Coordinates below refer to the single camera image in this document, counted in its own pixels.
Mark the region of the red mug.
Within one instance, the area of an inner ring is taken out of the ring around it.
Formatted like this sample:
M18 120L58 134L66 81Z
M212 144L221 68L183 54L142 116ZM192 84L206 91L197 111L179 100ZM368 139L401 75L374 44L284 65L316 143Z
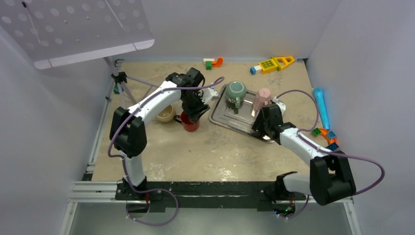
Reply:
M181 124L182 127L188 132L195 132L200 126L199 121L196 123L192 122L185 112L182 112L180 115L175 115L174 120Z

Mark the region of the pink mug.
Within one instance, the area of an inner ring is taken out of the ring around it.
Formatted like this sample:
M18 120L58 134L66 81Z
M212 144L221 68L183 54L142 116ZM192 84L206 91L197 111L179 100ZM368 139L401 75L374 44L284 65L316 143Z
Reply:
M260 89L255 95L251 116L256 117L257 112L260 111L260 109L264 105L269 104L271 100L272 100L271 91L268 88Z

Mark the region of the beige mug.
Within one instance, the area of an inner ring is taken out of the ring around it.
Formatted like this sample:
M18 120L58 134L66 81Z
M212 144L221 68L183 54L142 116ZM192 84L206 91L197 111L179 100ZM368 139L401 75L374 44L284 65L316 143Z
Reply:
M175 108L172 105L168 105L159 114L157 114L156 120L161 124L170 124L175 121L175 116Z

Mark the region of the teal green mug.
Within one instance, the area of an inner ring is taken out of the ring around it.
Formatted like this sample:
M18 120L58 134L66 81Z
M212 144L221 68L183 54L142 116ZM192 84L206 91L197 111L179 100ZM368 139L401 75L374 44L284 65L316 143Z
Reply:
M241 108L246 93L247 88L245 84L240 81L232 81L225 88L227 100L234 104L236 109Z

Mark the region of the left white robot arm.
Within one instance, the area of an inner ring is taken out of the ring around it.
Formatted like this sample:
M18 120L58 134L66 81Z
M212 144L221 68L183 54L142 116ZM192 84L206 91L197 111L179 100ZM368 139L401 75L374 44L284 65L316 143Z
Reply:
M146 194L146 176L142 169L141 154L147 146L146 126L167 106L180 100L186 120L195 125L209 109L203 97L208 87L202 73L190 68L187 73L170 74L148 97L128 109L115 110L110 130L109 148L117 149L125 172L124 181L129 184L127 194L140 200Z

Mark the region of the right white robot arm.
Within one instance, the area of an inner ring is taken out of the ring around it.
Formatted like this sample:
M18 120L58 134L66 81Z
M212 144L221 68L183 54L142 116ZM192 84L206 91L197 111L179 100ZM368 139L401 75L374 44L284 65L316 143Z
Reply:
M356 193L348 159L316 144L292 123L284 122L277 104L260 109L253 129L291 150L309 166L308 175L291 171L277 176L275 193L278 198L287 199L297 192L312 196L324 206Z

